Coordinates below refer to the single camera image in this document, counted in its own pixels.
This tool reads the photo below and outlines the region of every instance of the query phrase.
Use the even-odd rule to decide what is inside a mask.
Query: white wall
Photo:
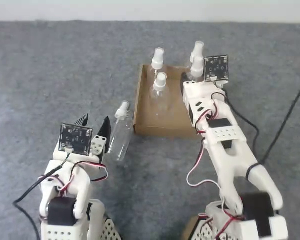
[[[300,23],[300,0],[0,0],[0,21],[34,20]]]

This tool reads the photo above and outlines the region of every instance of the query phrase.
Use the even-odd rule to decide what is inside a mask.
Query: black cable
[[[229,100],[228,91],[227,91],[226,89],[224,89],[224,88],[223,88],[222,90],[225,92],[225,96],[226,96],[225,101],[228,103],[228,105],[230,106],[231,110],[232,110],[238,117],[240,117],[243,121],[245,121],[247,124],[249,124],[251,127],[253,127],[253,128],[255,129],[256,134],[255,134],[255,136],[254,136],[253,143],[252,143],[252,152],[253,152],[254,156],[257,157],[257,150],[256,150],[256,148],[257,148],[257,139],[258,139],[258,137],[259,137],[259,135],[260,135],[260,130],[259,130],[259,128],[258,128],[255,124],[253,124],[251,121],[249,121],[248,119],[246,119],[241,113],[239,113],[239,112],[235,109],[235,107],[232,105],[232,103],[231,103],[230,100]]]
[[[264,157],[263,157],[258,163],[255,163],[255,164],[251,165],[251,166],[248,168],[248,170],[246,171],[245,178],[246,178],[247,180],[248,180],[249,174],[250,174],[250,172],[251,172],[251,170],[252,170],[253,168],[255,168],[256,166],[259,166],[259,165],[264,165],[264,164],[266,163],[266,161],[267,161],[267,159],[268,159],[268,157],[269,157],[269,155],[270,155],[272,149],[273,149],[274,146],[276,145],[276,143],[277,143],[277,141],[278,141],[278,139],[279,139],[281,133],[283,132],[283,130],[284,130],[286,124],[287,124],[287,121],[289,120],[289,118],[290,118],[290,116],[291,116],[291,114],[292,114],[292,112],[293,112],[293,110],[294,110],[294,108],[295,108],[295,106],[296,106],[296,104],[297,104],[299,98],[300,98],[300,90],[299,90],[298,94],[296,95],[295,99],[293,100],[293,102],[292,102],[292,104],[291,104],[291,106],[290,106],[290,109],[289,109],[287,115],[285,116],[285,118],[284,118],[284,120],[283,120],[283,123],[281,124],[281,127],[279,128],[279,131],[276,133],[276,135],[275,135],[275,137],[274,137],[272,143],[270,144],[268,150],[265,152]]]
[[[20,203],[23,199],[26,198],[26,196],[29,195],[29,193],[32,192],[33,189],[35,189],[39,184],[41,184],[44,180],[46,180],[47,178],[49,178],[50,176],[52,176],[53,174],[55,174],[57,171],[59,171],[60,169],[62,169],[62,167],[64,166],[64,164],[66,163],[67,159],[69,158],[70,153],[68,153],[66,159],[59,165],[57,166],[55,169],[52,169],[50,172],[48,172],[47,174],[45,174],[44,176],[40,177],[40,179],[38,181],[36,181],[31,187],[29,187],[29,189],[27,191],[25,191],[24,194],[22,194],[21,197],[19,197],[17,200],[15,200],[12,204],[14,207],[16,207],[20,212],[22,212],[30,221],[34,232],[35,232],[35,236],[37,240],[40,240],[40,234],[38,231],[38,228],[36,226],[35,221],[33,220],[33,218],[27,213],[26,210],[24,210],[21,206],[18,205],[18,203]]]

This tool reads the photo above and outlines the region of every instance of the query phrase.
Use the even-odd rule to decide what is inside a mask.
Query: perforated white panel
[[[86,240],[87,221],[82,219],[74,226],[56,226],[48,225],[47,222],[41,223],[41,239],[42,240]]]
[[[103,225],[101,240],[121,240],[115,224],[111,219],[107,219]]]
[[[203,219],[197,225],[197,228],[191,240],[214,240],[214,236],[218,234],[218,229],[214,227],[214,221],[207,223],[208,219]],[[221,234],[220,240],[238,240],[232,236],[227,236],[226,233]]]

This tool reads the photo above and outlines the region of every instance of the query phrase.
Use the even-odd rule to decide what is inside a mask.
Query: red and white wire
[[[70,177],[70,180],[67,182],[67,184],[64,185],[64,187],[60,189],[60,193],[63,193],[63,192],[68,190],[68,187],[71,185],[74,178],[75,178],[75,175],[72,174],[71,177]]]
[[[186,182],[188,183],[188,185],[190,187],[193,187],[193,188],[199,187],[200,185],[205,184],[205,183],[212,183],[212,184],[215,184],[219,188],[219,191],[221,191],[221,187],[219,186],[219,184],[217,182],[215,182],[214,180],[211,180],[211,179],[206,179],[206,180],[203,180],[203,181],[201,181],[199,183],[196,183],[196,184],[192,184],[192,183],[189,182],[189,177],[190,177],[191,173],[198,167],[198,165],[200,164],[200,161],[202,159],[202,156],[204,154],[205,146],[204,146],[204,141],[203,140],[201,141],[201,144],[202,144],[201,145],[201,150],[199,152],[197,160],[196,160],[194,166],[192,167],[192,169],[189,171],[188,175],[186,176]]]
[[[91,180],[91,182],[100,182],[100,181],[106,180],[106,179],[108,178],[108,176],[109,176],[107,167],[106,167],[106,165],[104,165],[104,164],[101,164],[101,163],[95,163],[95,162],[91,162],[91,161],[82,161],[82,162],[79,163],[79,164],[86,164],[86,165],[90,165],[90,166],[93,166],[93,167],[98,167],[98,168],[104,169],[104,171],[105,171],[105,176],[99,177],[99,178],[97,178],[97,179],[93,179],[93,180]]]

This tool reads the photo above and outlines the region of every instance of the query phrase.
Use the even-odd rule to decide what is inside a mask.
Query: gray carpet
[[[0,23],[0,239],[32,240],[12,207],[47,167],[60,122],[90,112],[98,130],[122,100],[134,105],[140,63],[155,47],[166,62],[186,62],[196,40],[205,54],[230,56],[229,96],[261,128],[262,156],[300,87],[300,25],[179,22]],[[249,143],[255,132],[238,120]],[[126,240],[176,240],[191,216],[218,200],[213,185],[191,188],[186,175],[200,143],[133,136],[125,164],[106,161],[110,176],[94,197]],[[300,101],[266,164],[280,189],[290,239],[300,239]],[[217,179],[208,155],[192,181]],[[244,180],[240,192],[249,191]],[[39,189],[22,202],[39,225]]]

